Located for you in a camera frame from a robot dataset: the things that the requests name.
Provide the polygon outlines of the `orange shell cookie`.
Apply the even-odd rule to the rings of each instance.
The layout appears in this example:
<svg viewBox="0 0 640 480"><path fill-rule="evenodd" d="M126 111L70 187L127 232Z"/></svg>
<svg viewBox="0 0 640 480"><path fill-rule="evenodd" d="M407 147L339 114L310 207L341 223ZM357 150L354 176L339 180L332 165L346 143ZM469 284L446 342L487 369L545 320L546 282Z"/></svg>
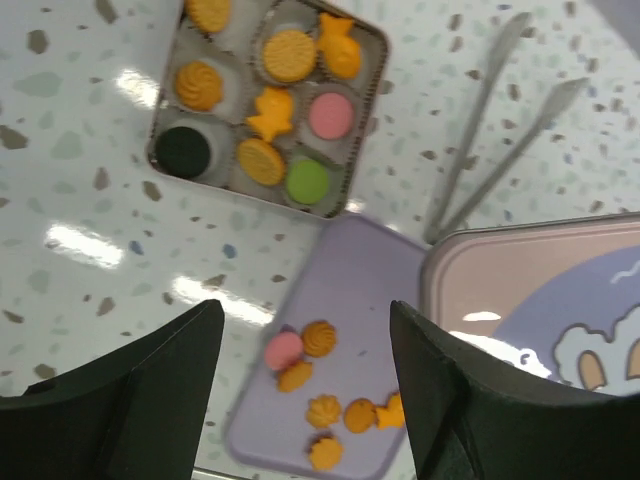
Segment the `orange shell cookie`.
<svg viewBox="0 0 640 480"><path fill-rule="evenodd" d="M270 143L293 130L294 99L287 89L265 86L254 107L256 113L245 122L262 140Z"/></svg>

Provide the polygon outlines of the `orange sandwich cookie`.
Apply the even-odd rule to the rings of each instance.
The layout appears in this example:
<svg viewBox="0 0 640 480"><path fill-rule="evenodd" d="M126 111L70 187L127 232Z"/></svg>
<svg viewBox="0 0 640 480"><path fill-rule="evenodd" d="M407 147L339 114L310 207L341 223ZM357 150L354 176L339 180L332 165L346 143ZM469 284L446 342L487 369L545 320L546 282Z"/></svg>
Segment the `orange sandwich cookie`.
<svg viewBox="0 0 640 480"><path fill-rule="evenodd" d="M258 138L241 141L236 148L236 158L244 172L263 186L279 184L286 173L286 164L279 152Z"/></svg>

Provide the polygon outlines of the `orange fish cookie top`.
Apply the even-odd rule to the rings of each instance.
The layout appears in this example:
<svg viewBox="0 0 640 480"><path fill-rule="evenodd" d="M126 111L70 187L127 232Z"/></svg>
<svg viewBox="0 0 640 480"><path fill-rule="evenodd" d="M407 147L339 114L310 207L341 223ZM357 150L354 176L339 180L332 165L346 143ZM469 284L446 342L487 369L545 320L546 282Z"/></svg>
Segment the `orange fish cookie top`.
<svg viewBox="0 0 640 480"><path fill-rule="evenodd" d="M317 49L322 53L328 70L337 78L351 80L360 72L361 47L351 36L355 21L321 13Z"/></svg>

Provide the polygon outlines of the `green sandwich cookie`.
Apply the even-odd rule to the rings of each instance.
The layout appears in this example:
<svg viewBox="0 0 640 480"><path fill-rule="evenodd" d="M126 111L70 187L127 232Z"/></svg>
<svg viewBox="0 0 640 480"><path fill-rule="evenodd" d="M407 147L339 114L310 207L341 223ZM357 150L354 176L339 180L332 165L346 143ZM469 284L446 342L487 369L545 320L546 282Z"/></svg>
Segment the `green sandwich cookie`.
<svg viewBox="0 0 640 480"><path fill-rule="evenodd" d="M314 205L329 191L329 174L317 161L303 158L289 169L285 187L293 201L302 205Z"/></svg>

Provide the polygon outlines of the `black sandwich cookie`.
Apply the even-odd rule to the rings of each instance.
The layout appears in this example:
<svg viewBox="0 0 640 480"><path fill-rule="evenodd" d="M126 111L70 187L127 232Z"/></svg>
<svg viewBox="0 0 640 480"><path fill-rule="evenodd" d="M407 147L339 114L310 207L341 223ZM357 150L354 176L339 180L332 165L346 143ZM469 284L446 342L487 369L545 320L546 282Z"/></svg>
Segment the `black sandwich cookie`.
<svg viewBox="0 0 640 480"><path fill-rule="evenodd" d="M193 179L203 174L211 163L211 148L196 129L173 127L162 132L155 141L157 164L169 175Z"/></svg>

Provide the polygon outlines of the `round orange cookie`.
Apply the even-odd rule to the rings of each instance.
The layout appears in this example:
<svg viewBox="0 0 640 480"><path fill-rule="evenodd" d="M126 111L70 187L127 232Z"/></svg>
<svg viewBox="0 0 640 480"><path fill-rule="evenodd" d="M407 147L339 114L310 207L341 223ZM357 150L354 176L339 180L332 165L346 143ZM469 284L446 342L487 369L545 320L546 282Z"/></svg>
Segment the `round orange cookie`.
<svg viewBox="0 0 640 480"><path fill-rule="evenodd" d="M218 33L229 22L230 0L186 0L185 9L191 21L205 33Z"/></svg>
<svg viewBox="0 0 640 480"><path fill-rule="evenodd" d="M301 30L282 30L269 37L261 58L266 73L281 83L304 80L316 67L316 44Z"/></svg>
<svg viewBox="0 0 640 480"><path fill-rule="evenodd" d="M184 106L204 112L223 99L223 85L223 79L213 67L202 61L193 61L178 69L174 90Z"/></svg>

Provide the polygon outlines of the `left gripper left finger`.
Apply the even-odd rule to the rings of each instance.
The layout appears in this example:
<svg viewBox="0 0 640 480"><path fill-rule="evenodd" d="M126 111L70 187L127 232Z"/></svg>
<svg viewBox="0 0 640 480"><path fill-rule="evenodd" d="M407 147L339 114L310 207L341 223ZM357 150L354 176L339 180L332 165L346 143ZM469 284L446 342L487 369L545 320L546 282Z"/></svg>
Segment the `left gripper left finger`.
<svg viewBox="0 0 640 480"><path fill-rule="evenodd" d="M1 400L4 479L189 479L224 330L217 300Z"/></svg>

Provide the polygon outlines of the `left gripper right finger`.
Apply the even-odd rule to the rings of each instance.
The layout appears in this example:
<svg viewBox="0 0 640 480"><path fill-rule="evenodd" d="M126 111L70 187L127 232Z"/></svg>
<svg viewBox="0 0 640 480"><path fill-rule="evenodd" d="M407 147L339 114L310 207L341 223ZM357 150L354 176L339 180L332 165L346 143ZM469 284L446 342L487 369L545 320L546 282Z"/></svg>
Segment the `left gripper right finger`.
<svg viewBox="0 0 640 480"><path fill-rule="evenodd" d="M390 337L418 478L638 478L638 395L534 376L402 301Z"/></svg>

